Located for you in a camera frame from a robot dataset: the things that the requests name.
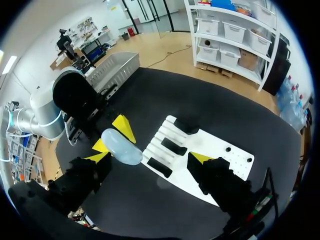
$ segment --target water bottle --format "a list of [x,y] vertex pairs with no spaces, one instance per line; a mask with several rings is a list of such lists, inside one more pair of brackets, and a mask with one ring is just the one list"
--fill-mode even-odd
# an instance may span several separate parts
[[299,102],[299,93],[295,86],[292,86],[289,92],[284,92],[282,97],[279,97],[277,100],[278,108],[280,112],[289,105],[289,104],[297,104]]
[[281,98],[284,93],[288,93],[292,87],[291,76],[285,78],[282,85],[279,88],[279,91],[276,93],[277,98]]
[[290,124],[297,132],[300,131],[307,122],[306,111],[302,108],[302,102],[298,104],[290,103],[280,113],[280,117]]

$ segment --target shelf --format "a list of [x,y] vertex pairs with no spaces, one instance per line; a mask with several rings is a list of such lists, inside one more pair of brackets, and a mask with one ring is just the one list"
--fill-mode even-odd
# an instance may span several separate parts
[[233,45],[233,46],[236,46],[240,49],[243,49],[243,50],[246,50],[250,53],[253,53],[255,55],[257,55],[258,57],[270,62],[271,59],[270,57],[266,56],[266,55],[263,55],[262,53],[260,52],[257,52],[255,50],[253,50],[249,45],[248,43],[246,43],[245,41],[243,43],[239,43],[239,42],[236,42],[236,41],[232,41],[230,39],[227,39],[225,38],[222,34],[218,34],[217,36],[215,35],[209,35],[209,34],[204,34],[204,33],[195,33],[194,36],[196,38],[202,38],[202,39],[210,39],[210,40],[214,40],[214,41],[217,41],[217,42],[221,42],[221,43],[225,43],[225,44],[229,44],[229,45]]
[[235,74],[241,75],[241,76],[255,82],[258,85],[261,84],[261,82],[262,82],[261,77],[256,72],[250,71],[249,69],[246,69],[246,68],[239,66],[239,65],[237,65],[236,67],[230,67],[230,66],[224,65],[221,63],[220,59],[221,59],[221,56],[219,53],[216,56],[216,61],[210,61],[210,60],[203,59],[199,56],[199,54],[196,56],[197,62],[213,65],[218,68],[228,70],[228,71],[233,72]]
[[247,21],[250,21],[254,24],[257,24],[265,29],[267,29],[269,32],[276,34],[277,31],[275,29],[273,29],[272,27],[268,26],[267,24],[253,18],[247,15],[244,15],[240,12],[237,11],[232,11],[229,9],[225,9],[225,8],[220,8],[220,7],[214,7],[214,6],[201,6],[201,5],[190,5],[189,6],[190,9],[196,9],[196,10],[207,10],[207,11],[214,11],[214,12],[219,12],[219,13],[224,13],[224,14],[229,14],[229,15],[233,15],[242,19],[245,19]]

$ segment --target black table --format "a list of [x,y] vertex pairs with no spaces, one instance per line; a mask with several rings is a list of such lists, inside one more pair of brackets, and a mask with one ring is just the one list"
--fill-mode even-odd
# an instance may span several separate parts
[[[248,179],[252,190],[271,167],[282,212],[293,189],[300,155],[300,136],[265,107],[228,89],[171,72],[139,68],[110,99],[124,114],[136,145],[143,151],[168,115],[198,116],[206,132],[255,156]],[[103,127],[104,120],[99,122]],[[64,172],[75,157],[97,154],[88,140],[75,147],[63,136],[56,155]],[[83,208],[104,232],[121,236],[207,240],[222,233],[229,216],[165,180],[144,165],[112,160],[113,170]],[[264,222],[273,222],[274,210]]]

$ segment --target white board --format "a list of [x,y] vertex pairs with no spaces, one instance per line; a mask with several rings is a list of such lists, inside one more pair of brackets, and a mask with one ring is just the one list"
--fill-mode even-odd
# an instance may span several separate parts
[[[222,157],[230,163],[229,168],[233,170],[233,173],[243,180],[247,180],[255,157],[201,129],[196,134],[187,135],[174,126],[173,123],[175,120],[176,117],[174,116],[169,115],[166,117],[162,126],[155,133],[154,137],[143,151],[142,163],[176,187],[203,201],[218,206],[210,194],[204,195],[202,193],[198,183],[188,171],[188,153],[194,152],[213,159]],[[161,145],[164,138],[173,141],[180,147],[186,147],[186,153],[183,156],[180,156]],[[154,158],[170,168],[172,170],[170,177],[166,178],[161,172],[149,166],[147,162],[150,158]]]

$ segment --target red container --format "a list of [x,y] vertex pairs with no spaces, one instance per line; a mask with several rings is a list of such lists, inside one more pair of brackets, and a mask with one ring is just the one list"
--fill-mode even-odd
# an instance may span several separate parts
[[132,27],[128,27],[127,30],[128,30],[130,37],[134,37],[136,35],[135,31]]

